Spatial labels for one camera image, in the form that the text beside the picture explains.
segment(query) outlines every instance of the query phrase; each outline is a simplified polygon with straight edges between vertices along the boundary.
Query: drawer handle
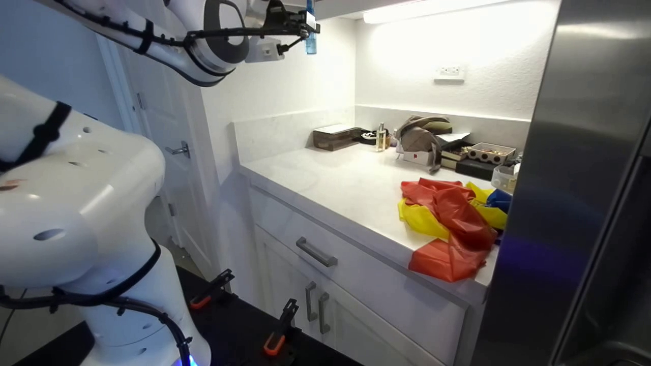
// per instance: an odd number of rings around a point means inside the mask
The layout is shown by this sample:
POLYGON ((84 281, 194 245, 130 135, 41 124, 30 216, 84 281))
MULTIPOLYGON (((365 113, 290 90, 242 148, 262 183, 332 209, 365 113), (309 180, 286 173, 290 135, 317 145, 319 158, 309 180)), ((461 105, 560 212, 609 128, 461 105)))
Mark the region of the drawer handle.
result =
POLYGON ((309 282, 309 286, 305 286, 305 307, 308 307, 308 320, 315 320, 319 315, 311 311, 311 290, 315 290, 317 285, 309 282))
POLYGON ((311 258, 315 258, 317 263, 322 263, 323 266, 336 266, 337 258, 328 255, 326 252, 322 252, 319 247, 315 247, 313 244, 309 244, 305 237, 298 239, 298 245, 308 252, 311 258))
POLYGON ((319 297, 319 332, 322 333, 328 333, 332 328, 326 323, 326 304, 328 304, 328 301, 330 301, 330 294, 328 292, 323 292, 322 297, 319 297))

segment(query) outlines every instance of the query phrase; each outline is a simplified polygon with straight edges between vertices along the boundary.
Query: stainless steel refrigerator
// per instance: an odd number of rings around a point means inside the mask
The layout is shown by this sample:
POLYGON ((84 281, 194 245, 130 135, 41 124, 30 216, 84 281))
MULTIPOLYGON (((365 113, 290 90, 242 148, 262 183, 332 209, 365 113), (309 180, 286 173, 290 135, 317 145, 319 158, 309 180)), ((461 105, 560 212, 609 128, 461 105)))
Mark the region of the stainless steel refrigerator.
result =
POLYGON ((651 363, 651 0, 563 0, 474 366, 651 363))

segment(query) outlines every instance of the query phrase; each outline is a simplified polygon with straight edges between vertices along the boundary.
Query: kitchen counter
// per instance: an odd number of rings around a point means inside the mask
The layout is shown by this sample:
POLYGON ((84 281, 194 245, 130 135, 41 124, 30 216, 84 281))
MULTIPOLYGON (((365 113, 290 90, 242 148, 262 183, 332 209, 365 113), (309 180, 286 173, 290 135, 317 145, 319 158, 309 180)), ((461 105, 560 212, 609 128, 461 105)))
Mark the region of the kitchen counter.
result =
MULTIPOLYGON (((429 235, 409 230, 396 213, 400 180, 420 177, 440 180, 461 180, 491 187, 448 168, 428 174, 425 168, 405 167, 396 161, 395 148, 378 152, 374 147, 355 145, 341 150, 301 148, 268 158, 242 162, 251 185, 262 189, 308 218, 330 225, 340 235, 359 244, 365 252, 405 272, 413 250, 432 242, 429 235)), ((424 278, 429 286, 446 290, 464 303, 483 303, 495 272, 499 247, 486 266, 470 281, 446 282, 424 278)))

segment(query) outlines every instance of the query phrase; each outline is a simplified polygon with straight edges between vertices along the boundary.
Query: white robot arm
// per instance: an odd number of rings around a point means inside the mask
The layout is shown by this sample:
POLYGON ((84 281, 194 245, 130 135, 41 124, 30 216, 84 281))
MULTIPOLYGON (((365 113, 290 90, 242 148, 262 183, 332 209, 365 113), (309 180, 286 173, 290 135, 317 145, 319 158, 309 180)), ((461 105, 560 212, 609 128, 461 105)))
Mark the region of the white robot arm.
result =
POLYGON ((268 0, 264 24, 259 28, 246 28, 240 5, 230 0, 156 0, 179 19, 188 28, 186 35, 171 35, 154 20, 145 19, 128 5, 130 0, 38 1, 82 20, 94 32, 169 64, 196 85, 216 85, 248 55, 278 59, 295 45, 260 43, 262 37, 295 35, 298 41, 304 41, 319 32, 311 5, 290 12, 281 0, 268 0))
MULTIPOLYGON (((128 0, 38 0, 92 30, 153 56, 197 85, 221 82, 251 59, 251 38, 317 32, 309 12, 268 0, 246 28, 227 0, 156 0, 188 28, 171 37, 128 0)), ((283 55, 290 45, 254 43, 283 55)), ((0 74, 0 304, 77 304, 96 346, 88 366, 200 363, 212 360, 196 330, 171 254, 145 230, 145 207, 162 183, 162 154, 0 74), (7 286, 53 286, 51 297, 10 298, 7 286)))

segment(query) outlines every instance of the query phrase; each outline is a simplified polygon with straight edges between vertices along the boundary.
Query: white cabinet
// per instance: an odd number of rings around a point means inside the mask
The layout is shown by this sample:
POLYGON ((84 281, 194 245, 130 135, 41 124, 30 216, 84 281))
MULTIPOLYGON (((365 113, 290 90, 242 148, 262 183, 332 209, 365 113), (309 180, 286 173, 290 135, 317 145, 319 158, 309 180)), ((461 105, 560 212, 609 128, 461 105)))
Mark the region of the white cabinet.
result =
POLYGON ((315 15, 322 19, 333 19, 341 13, 356 13, 370 7, 381 7, 388 3, 396 3, 405 0, 315 0, 315 15))
POLYGON ((333 230, 251 189, 254 224, 441 363, 455 363, 466 304, 388 266, 333 230))
POLYGON ((362 363, 441 363, 264 230, 257 228, 254 234, 264 263, 268 313, 274 315, 286 298, 298 298, 298 328, 362 363))

